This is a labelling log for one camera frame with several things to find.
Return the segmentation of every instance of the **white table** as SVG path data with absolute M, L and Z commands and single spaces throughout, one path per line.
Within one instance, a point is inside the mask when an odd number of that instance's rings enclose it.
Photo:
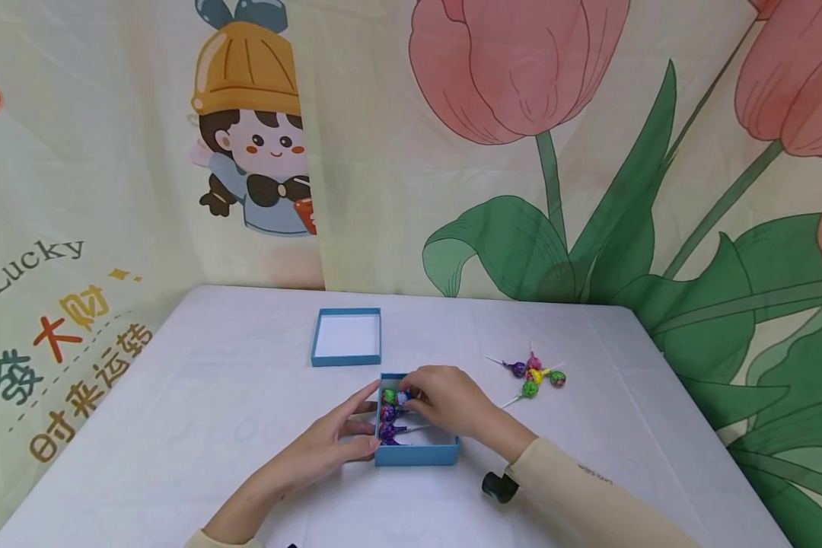
M 382 309 L 383 365 L 312 368 L 320 307 Z M 380 371 L 460 365 L 497 404 L 518 382 L 483 356 L 567 362 L 509 410 L 668 515 L 701 546 L 788 547 L 629 311 L 259 288 L 194 289 L 0 533 L 0 548 L 181 546 L 248 475 Z M 268 518 L 269 548 L 574 546 L 523 492 L 481 492 L 504 462 L 464 439 L 455 467 L 355 463 Z M 393 511 L 384 513 L 385 508 Z

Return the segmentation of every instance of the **yellow knit hat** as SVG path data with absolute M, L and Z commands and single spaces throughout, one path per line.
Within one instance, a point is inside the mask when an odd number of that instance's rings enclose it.
M 211 36 L 198 55 L 192 108 L 270 110 L 301 116 L 289 42 L 259 24 L 235 21 Z

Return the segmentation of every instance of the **green stem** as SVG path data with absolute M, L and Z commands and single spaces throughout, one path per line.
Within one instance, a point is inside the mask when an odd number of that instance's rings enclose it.
M 734 204 L 749 190 L 752 183 L 755 183 L 764 170 L 767 169 L 784 150 L 785 148 L 782 146 L 782 141 L 775 140 L 773 143 L 770 143 L 768 148 L 764 149 L 764 152 L 734 181 L 734 184 L 730 186 L 728 191 L 724 192 L 721 198 L 718 198 L 718 202 L 706 213 L 703 220 L 700 221 L 697 228 L 694 229 L 694 232 L 690 233 L 686 242 L 682 244 L 676 258 L 667 266 L 667 269 L 664 271 L 664 277 L 666 279 L 674 279 L 676 277 L 678 271 L 682 269 L 682 265 L 686 263 L 690 254 L 694 253 L 694 250 L 697 249 L 700 242 L 703 241 L 703 238 L 709 234 L 712 227 L 718 223 L 718 220 L 724 217 L 725 213 L 728 213 L 730 208 L 734 207 Z
M 728 57 L 727 62 L 725 62 L 725 64 L 722 66 L 722 70 L 718 71 L 718 74 L 715 76 L 715 80 L 712 81 L 712 83 L 709 85 L 709 88 L 707 88 L 706 93 L 704 93 L 703 97 L 700 98 L 697 106 L 694 108 L 694 111 L 690 114 L 690 117 L 686 122 L 686 125 L 682 127 L 680 136 L 676 137 L 676 141 L 673 142 L 673 145 L 670 147 L 670 151 L 667 152 L 667 155 L 664 157 L 665 164 L 669 164 L 672 161 L 673 157 L 676 156 L 676 152 L 680 148 L 680 143 L 682 142 L 682 139 L 684 139 L 684 136 L 686 136 L 686 134 L 688 133 L 690 125 L 694 123 L 694 120 L 697 119 L 697 115 L 699 115 L 700 111 L 703 110 L 703 106 L 706 104 L 706 101 L 709 100 L 709 97 L 711 96 L 712 92 L 715 91 L 715 87 L 718 85 L 718 82 L 721 81 L 722 76 L 724 76 L 725 73 L 728 71 L 728 67 L 730 67 L 731 63 L 733 63 L 734 57 L 736 57 L 740 52 L 742 44 L 744 44 L 744 42 L 746 41 L 746 36 L 749 36 L 749 33 L 752 31 L 753 27 L 755 27 L 755 24 L 751 24 L 749 28 L 746 29 L 746 33 L 742 35 L 742 38 L 738 42 L 738 46 L 734 48 L 734 51 L 731 52 L 731 55 L 730 57 Z
M 728 449 L 728 451 L 739 465 L 769 473 L 822 495 L 822 473 L 782 460 L 782 458 L 768 457 L 767 455 L 739 451 L 738 449 Z
M 710 306 L 701 307 L 694 311 L 683 312 L 661 323 L 652 330 L 652 336 L 665 333 L 672 329 L 685 327 L 692 323 L 706 322 L 717 317 L 733 316 L 742 312 L 757 311 L 764 307 L 791 304 L 792 302 L 813 301 L 816 306 L 822 306 L 822 281 L 802 283 L 791 288 L 780 288 L 756 293 L 746 298 L 733 301 L 719 302 Z
M 566 226 L 563 225 L 563 204 L 560 201 L 560 176 L 557 174 L 557 155 L 554 152 L 551 132 L 539 133 L 536 136 L 536 146 L 539 148 L 539 163 L 542 164 L 542 175 L 545 179 L 548 219 L 563 242 L 563 248 L 566 248 Z

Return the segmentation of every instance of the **blue box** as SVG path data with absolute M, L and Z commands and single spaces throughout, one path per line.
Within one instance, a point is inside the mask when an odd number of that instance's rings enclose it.
M 378 414 L 375 416 L 374 423 L 376 432 L 381 431 L 381 391 L 384 388 L 398 389 L 399 383 L 404 378 L 404 373 L 381 374 L 381 387 L 378 388 Z M 374 452 L 374 465 L 376 467 L 449 467 L 457 463 L 460 454 L 460 438 L 457 436 L 451 436 L 434 426 L 423 429 L 421 432 L 415 432 L 415 434 L 409 432 L 408 435 L 427 436 L 434 443 L 381 445 Z M 396 441 L 403 443 L 402 437 L 403 434 L 399 434 L 396 436 Z
M 381 363 L 381 309 L 320 309 L 311 364 L 377 365 Z

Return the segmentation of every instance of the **sleeve cuff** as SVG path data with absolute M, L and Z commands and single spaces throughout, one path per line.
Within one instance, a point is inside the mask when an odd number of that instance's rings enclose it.
M 556 445 L 545 438 L 537 438 L 521 456 L 505 467 L 508 474 L 519 485 L 536 481 L 536 478 L 548 477 L 550 473 L 556 472 L 574 463 L 572 458 L 561 451 Z
M 265 548 L 265 546 L 257 541 L 255 538 L 245 544 L 226 544 L 216 542 L 212 538 L 204 534 L 204 531 L 198 529 L 186 542 L 185 548 Z

